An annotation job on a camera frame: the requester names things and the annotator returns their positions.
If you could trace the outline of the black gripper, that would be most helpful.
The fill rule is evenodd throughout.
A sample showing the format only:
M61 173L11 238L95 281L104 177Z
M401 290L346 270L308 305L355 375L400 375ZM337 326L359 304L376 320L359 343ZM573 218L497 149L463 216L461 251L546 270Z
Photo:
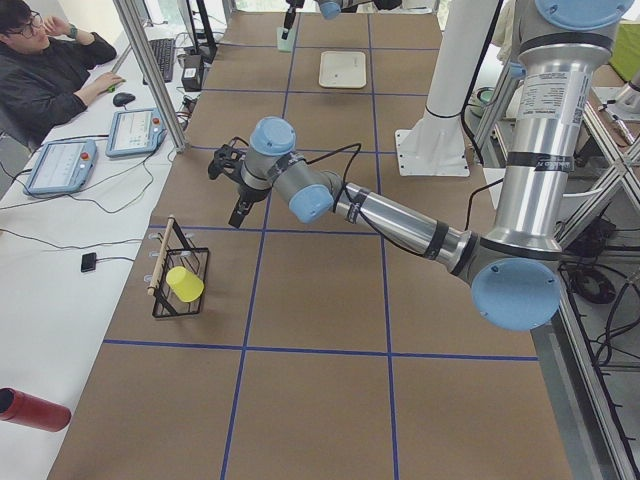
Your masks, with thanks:
M305 0L287 0L289 5L288 10L285 13L283 32L281 34L282 40L288 40L290 32L294 29L294 23L296 19L296 9L304 7Z
M238 201L236 202L230 215L228 224L235 229L239 229L245 218L250 213L250 208L255 204L262 202L266 198L265 189L255 189L247 185L238 186Z

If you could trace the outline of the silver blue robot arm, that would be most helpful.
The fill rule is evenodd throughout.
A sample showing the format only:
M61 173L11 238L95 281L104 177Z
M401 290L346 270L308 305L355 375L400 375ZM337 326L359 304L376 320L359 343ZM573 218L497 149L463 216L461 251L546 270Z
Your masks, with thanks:
M286 3L288 9L283 27L278 33L282 40L287 40L293 31L297 11L304 7L305 0L287 0ZM401 0L316 0L315 3L326 20L334 19L343 12L353 13L361 4L373 3L378 10L393 10L402 5Z
M277 193L304 223L327 212L371 228L398 248L443 264L466 282L489 322L530 330L560 303L554 271L561 254L553 230L592 76L612 53L627 1L521 1L513 52L524 86L492 229L458 231L408 207L313 170L295 152L293 127L261 119L248 149L236 155L239 197L229 222L239 227L252 206Z

